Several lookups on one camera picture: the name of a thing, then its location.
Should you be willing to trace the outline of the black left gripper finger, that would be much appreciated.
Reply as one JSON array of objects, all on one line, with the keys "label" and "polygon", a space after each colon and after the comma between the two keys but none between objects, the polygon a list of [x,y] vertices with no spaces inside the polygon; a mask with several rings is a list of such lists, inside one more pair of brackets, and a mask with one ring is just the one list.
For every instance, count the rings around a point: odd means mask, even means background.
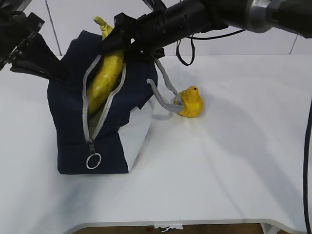
[{"label": "black left gripper finger", "polygon": [[48,80],[51,79],[51,73],[49,73],[45,68],[36,65],[31,61],[22,59],[15,60],[11,65],[10,71],[15,73],[34,75]]},{"label": "black left gripper finger", "polygon": [[24,60],[45,68],[51,73],[51,79],[65,81],[69,71],[50,50],[41,34],[36,34],[25,46]]}]

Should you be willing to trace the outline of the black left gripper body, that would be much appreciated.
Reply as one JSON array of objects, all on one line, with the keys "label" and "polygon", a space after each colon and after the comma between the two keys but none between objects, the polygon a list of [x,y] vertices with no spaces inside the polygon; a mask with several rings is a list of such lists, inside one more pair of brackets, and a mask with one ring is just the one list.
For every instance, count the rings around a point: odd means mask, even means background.
[{"label": "black left gripper body", "polygon": [[14,50],[43,27],[45,21],[34,13],[1,9],[0,11],[0,68],[11,63]]}]

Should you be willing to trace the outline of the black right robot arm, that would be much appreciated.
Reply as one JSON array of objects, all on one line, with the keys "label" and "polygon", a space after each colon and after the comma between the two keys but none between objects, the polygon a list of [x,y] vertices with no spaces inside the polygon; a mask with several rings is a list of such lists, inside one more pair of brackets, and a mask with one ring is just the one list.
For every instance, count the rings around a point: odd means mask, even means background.
[{"label": "black right robot arm", "polygon": [[161,0],[144,3],[149,14],[114,17],[114,28],[101,44],[104,53],[121,50],[130,58],[162,58],[169,44],[229,26],[254,33],[278,28],[312,37],[310,0],[182,0],[170,7]]}]

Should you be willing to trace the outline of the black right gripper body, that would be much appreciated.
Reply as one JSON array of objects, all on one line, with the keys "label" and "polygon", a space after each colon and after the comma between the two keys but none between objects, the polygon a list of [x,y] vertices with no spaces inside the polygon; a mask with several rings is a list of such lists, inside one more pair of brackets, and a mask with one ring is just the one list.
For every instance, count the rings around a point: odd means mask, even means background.
[{"label": "black right gripper body", "polygon": [[132,48],[129,52],[138,57],[153,56],[157,59],[164,57],[164,48],[155,48],[156,37],[161,32],[159,13],[149,13],[135,19],[120,13],[114,16],[115,29],[132,29]]}]

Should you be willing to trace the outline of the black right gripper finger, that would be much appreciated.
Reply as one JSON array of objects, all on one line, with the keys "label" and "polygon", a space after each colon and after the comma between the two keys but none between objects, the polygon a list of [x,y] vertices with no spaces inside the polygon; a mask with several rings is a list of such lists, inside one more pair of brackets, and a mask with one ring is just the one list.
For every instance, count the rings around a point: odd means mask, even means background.
[{"label": "black right gripper finger", "polygon": [[101,50],[104,53],[118,50],[129,51],[132,48],[132,38],[132,29],[113,29],[109,36],[102,41]]}]

